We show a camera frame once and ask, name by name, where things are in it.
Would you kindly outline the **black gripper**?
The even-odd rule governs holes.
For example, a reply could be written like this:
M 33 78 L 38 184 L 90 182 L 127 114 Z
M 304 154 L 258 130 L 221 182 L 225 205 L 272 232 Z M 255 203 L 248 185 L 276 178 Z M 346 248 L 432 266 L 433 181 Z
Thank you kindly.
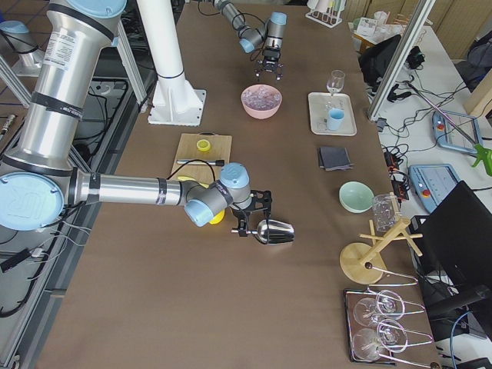
M 283 64 L 281 63 L 281 50 L 267 47 L 262 51 L 262 59 L 255 62 L 254 75 L 260 79 L 265 72 L 273 73 L 276 79 L 283 77 Z
M 240 237 L 247 237 L 250 234 L 248 219 L 254 213 L 261 212 L 263 214 L 265 224 L 269 226 L 272 206 L 271 191 L 252 190 L 250 200 L 251 201 L 246 208 L 240 208 L 238 204 L 232 204 L 230 206 L 232 213 L 238 220 L 238 226 L 235 230 Z

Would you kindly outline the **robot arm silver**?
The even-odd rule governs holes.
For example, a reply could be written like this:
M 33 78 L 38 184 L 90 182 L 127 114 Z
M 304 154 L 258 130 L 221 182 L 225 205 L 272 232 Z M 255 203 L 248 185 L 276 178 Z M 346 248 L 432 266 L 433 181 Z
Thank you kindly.
M 255 61 L 254 75 L 259 79 L 264 72 L 273 73 L 280 81 L 283 77 L 281 63 L 281 46 L 288 16 L 283 12 L 272 12 L 270 18 L 257 27 L 251 27 L 246 21 L 246 14 L 237 10 L 231 1 L 211 1 L 237 32 L 239 44 L 244 52 L 250 54 L 258 51 L 261 59 Z
M 115 39 L 123 1 L 52 1 L 52 33 L 18 144 L 1 159 L 1 223 L 16 231 L 49 225 L 70 205 L 98 202 L 182 206 L 204 226 L 225 208 L 248 216 L 258 193 L 246 168 L 225 165 L 196 181 L 88 173 L 69 163 L 100 52 Z

